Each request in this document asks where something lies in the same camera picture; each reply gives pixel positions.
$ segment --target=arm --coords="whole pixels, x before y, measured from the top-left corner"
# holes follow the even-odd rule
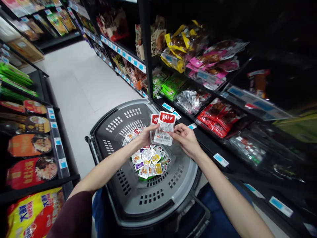
[[[75,186],[68,199],[82,191],[95,193],[96,190],[103,187],[128,158],[137,150],[151,144],[150,131],[158,127],[159,124],[146,127],[137,138],[101,161]]]
[[[274,237],[255,209],[203,152],[193,130],[181,123],[175,126],[174,133],[170,134],[198,164],[241,237]]]

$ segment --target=maroon sleeve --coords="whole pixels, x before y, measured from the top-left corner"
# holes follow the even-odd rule
[[[68,199],[47,238],[91,237],[92,194],[83,191]]]

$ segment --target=white tile floor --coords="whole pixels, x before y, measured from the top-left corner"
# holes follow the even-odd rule
[[[119,78],[85,41],[46,55],[37,66],[50,76],[56,105],[64,121],[64,126],[59,127],[68,136],[69,144],[66,142],[66,145],[71,147],[72,159],[83,178],[94,167],[84,137],[109,110],[141,96]],[[199,187],[206,182],[203,176]],[[260,209],[256,207],[256,210],[276,237],[288,237]]]

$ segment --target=shopping basket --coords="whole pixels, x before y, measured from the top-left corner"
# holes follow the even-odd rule
[[[135,127],[150,125],[150,115],[159,111],[147,99],[119,105],[104,115],[86,137],[95,164],[123,147],[124,136]],[[165,174],[140,181],[128,160],[107,184],[117,223],[124,228],[158,224],[175,212],[198,181],[198,166],[174,143],[166,148],[171,163]]]

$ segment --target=person's right hand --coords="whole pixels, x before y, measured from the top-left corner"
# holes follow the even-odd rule
[[[174,140],[180,142],[181,148],[193,160],[202,155],[203,150],[198,144],[194,131],[183,123],[176,125],[174,132],[170,132],[169,134]]]

